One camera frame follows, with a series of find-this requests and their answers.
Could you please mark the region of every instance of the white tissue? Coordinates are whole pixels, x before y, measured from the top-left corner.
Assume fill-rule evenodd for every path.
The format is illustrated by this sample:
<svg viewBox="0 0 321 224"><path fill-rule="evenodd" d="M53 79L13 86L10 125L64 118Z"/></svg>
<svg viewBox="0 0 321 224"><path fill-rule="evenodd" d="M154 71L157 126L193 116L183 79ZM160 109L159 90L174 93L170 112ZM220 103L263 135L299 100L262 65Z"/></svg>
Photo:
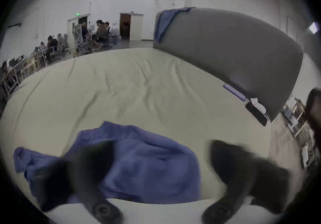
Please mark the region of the white tissue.
<svg viewBox="0 0 321 224"><path fill-rule="evenodd" d="M251 98L251 102L261 113L266 113L265 107L258 102L257 98Z"/></svg>

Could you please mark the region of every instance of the white door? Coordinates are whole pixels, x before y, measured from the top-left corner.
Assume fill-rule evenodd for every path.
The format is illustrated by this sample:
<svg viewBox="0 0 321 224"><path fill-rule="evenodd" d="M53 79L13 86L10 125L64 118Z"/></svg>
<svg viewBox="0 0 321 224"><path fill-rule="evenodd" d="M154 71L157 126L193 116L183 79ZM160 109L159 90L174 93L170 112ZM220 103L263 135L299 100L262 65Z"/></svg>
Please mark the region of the white door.
<svg viewBox="0 0 321 224"><path fill-rule="evenodd" d="M73 28L77 24L78 24L78 19L74 19L74 20L68 21L67 30L68 30L68 43L69 43L69 48L70 49L75 49L76 48L75 38L74 38L74 35L73 35Z"/></svg>
<svg viewBox="0 0 321 224"><path fill-rule="evenodd" d="M131 16L129 40L142 40L142 16Z"/></svg>

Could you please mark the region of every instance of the chair backrest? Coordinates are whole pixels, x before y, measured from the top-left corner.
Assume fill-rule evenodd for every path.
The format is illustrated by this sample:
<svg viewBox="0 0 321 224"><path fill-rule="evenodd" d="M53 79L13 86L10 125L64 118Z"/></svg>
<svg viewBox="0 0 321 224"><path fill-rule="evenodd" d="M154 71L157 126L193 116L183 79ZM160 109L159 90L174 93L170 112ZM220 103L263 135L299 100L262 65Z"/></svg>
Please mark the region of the chair backrest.
<svg viewBox="0 0 321 224"><path fill-rule="evenodd" d="M67 35L67 34L64 34L63 44L62 44L62 45L69 47L69 44L68 44L68 35Z"/></svg>
<svg viewBox="0 0 321 224"><path fill-rule="evenodd" d="M82 38L82 29L81 25L77 24L73 30L73 35L75 37L75 42L76 46L80 45L83 43L83 38Z"/></svg>
<svg viewBox="0 0 321 224"><path fill-rule="evenodd" d="M62 51L62 46L63 46L63 38L62 38L62 37L59 37L59 38L58 38L57 50L61 52L61 51Z"/></svg>

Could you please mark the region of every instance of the white wall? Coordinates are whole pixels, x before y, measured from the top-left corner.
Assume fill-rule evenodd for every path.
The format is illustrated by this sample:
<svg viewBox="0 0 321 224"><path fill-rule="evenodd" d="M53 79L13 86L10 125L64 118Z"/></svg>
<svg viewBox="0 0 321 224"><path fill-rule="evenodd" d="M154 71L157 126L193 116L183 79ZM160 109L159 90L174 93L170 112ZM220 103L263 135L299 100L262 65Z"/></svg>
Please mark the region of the white wall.
<svg viewBox="0 0 321 224"><path fill-rule="evenodd" d="M321 72L308 54L303 54L302 67L293 88L293 98L299 98L306 105L307 96L313 88L321 89Z"/></svg>
<svg viewBox="0 0 321 224"><path fill-rule="evenodd" d="M278 0L280 6L280 30L287 33L287 17L295 20L295 36L292 37L304 49L306 23L288 0Z"/></svg>
<svg viewBox="0 0 321 224"><path fill-rule="evenodd" d="M157 12L182 4L182 0L34 0L11 19L11 24L19 21L22 26L7 29L0 49L0 62L29 54L41 41L46 43L49 35L57 37L58 33L67 33L67 20L74 18L75 13L89 13L90 2L89 20L95 25L98 19L119 24L119 13L134 11L144 14L143 39L153 38Z"/></svg>
<svg viewBox="0 0 321 224"><path fill-rule="evenodd" d="M280 26L280 8L277 0L185 0L185 6L215 8L243 13Z"/></svg>

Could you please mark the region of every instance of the doorframe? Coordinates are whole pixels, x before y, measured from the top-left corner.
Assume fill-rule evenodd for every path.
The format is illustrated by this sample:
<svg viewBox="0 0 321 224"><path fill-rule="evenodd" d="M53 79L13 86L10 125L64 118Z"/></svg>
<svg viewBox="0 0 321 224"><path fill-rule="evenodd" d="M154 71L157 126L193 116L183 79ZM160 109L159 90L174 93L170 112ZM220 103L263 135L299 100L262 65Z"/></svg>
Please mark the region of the doorframe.
<svg viewBox="0 0 321 224"><path fill-rule="evenodd" d="M130 15L138 15L138 16L143 16L144 15L143 13L119 13L119 16L121 14L130 14Z"/></svg>
<svg viewBox="0 0 321 224"><path fill-rule="evenodd" d="M68 36L70 36L70 34L69 34L69 26L68 26L68 23L70 21L77 20L77 19L82 18L82 17L87 17L87 27L88 27L89 26L89 23L88 23L89 22L89 16L90 16L90 13L86 13L86 14L78 15L78 16L75 16L74 18L68 19L67 20L67 33L68 33ZM70 47L70 50L74 50L75 48L76 48L76 46Z"/></svg>
<svg viewBox="0 0 321 224"><path fill-rule="evenodd" d="M68 19L67 22L71 21L71 20L79 19L79 18L82 18L82 17L85 17L85 16L88 18L89 15L90 15L90 13L78 15L78 16L75 16L74 18Z"/></svg>
<svg viewBox="0 0 321 224"><path fill-rule="evenodd" d="M143 13L119 13L119 22L118 22L118 30L120 34L120 18L122 14L136 15L136 16L144 16Z"/></svg>

